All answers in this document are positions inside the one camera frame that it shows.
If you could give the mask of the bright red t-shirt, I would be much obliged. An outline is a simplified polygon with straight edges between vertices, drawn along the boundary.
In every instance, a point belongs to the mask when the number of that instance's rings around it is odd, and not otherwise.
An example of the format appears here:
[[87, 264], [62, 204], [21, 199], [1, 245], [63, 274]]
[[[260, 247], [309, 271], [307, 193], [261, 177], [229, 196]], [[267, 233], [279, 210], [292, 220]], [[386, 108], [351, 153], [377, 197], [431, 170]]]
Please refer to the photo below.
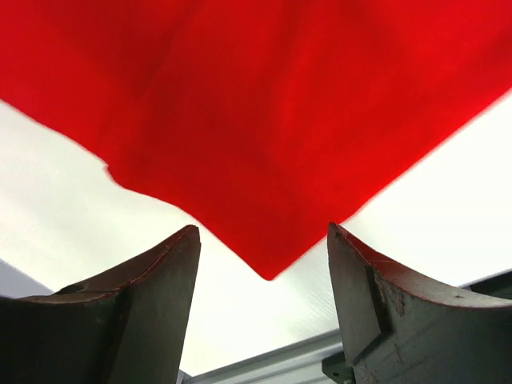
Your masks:
[[1, 97], [271, 280], [511, 87], [508, 1], [4, 1]]

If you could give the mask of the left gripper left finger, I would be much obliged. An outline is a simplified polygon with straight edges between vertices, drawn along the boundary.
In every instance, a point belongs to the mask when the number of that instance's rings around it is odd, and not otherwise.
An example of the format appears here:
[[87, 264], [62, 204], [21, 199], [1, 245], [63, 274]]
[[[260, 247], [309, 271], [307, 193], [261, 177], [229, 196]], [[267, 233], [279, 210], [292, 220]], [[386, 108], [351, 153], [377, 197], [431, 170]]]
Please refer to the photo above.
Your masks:
[[2, 382], [176, 382], [199, 255], [185, 226], [54, 294], [3, 298]]

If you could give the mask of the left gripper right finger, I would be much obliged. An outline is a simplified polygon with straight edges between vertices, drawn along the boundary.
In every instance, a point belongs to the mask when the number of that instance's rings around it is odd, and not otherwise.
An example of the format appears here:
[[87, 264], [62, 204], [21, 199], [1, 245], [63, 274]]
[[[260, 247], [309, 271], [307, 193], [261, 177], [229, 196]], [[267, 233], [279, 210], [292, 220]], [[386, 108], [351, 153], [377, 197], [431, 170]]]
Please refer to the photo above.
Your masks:
[[450, 286], [337, 224], [327, 247], [343, 351], [357, 382], [510, 382], [510, 273]]

